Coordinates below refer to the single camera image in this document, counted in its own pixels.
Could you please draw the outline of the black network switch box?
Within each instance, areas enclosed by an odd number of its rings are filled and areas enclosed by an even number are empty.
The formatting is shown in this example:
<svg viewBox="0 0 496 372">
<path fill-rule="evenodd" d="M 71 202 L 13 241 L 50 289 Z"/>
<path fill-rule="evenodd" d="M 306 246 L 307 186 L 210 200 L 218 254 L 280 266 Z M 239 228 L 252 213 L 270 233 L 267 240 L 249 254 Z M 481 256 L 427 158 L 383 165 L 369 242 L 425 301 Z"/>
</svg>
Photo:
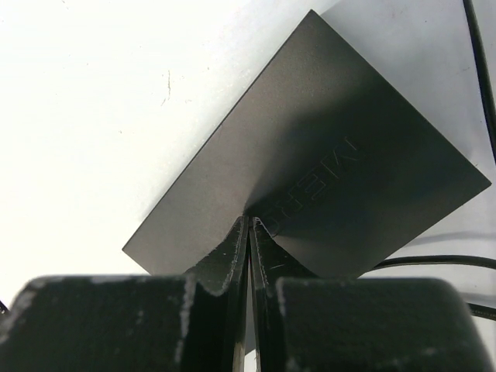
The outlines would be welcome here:
<svg viewBox="0 0 496 372">
<path fill-rule="evenodd" d="M 490 184 L 309 12 L 123 250 L 180 273 L 245 215 L 317 275 L 360 276 Z"/>
</svg>

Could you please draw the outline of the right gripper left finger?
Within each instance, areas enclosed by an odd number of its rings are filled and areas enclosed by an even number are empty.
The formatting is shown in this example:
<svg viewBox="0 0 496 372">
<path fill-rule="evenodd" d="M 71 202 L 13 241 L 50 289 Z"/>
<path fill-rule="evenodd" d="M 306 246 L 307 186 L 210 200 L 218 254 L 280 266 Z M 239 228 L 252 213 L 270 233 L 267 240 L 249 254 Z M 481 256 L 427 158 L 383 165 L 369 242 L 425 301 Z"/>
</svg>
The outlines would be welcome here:
<svg viewBox="0 0 496 372">
<path fill-rule="evenodd" d="M 46 276 L 1 321 L 3 371 L 241 371 L 249 220 L 183 274 Z"/>
</svg>

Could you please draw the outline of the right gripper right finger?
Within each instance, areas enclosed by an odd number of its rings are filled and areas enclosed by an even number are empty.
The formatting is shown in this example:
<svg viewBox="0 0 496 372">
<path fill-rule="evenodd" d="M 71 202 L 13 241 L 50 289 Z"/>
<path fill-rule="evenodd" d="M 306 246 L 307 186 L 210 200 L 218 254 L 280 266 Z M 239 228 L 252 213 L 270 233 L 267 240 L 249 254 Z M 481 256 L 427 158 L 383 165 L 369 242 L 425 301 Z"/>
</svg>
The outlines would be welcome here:
<svg viewBox="0 0 496 372">
<path fill-rule="evenodd" d="M 489 371 L 471 307 L 435 278 L 322 279 L 250 229 L 259 371 Z"/>
</svg>

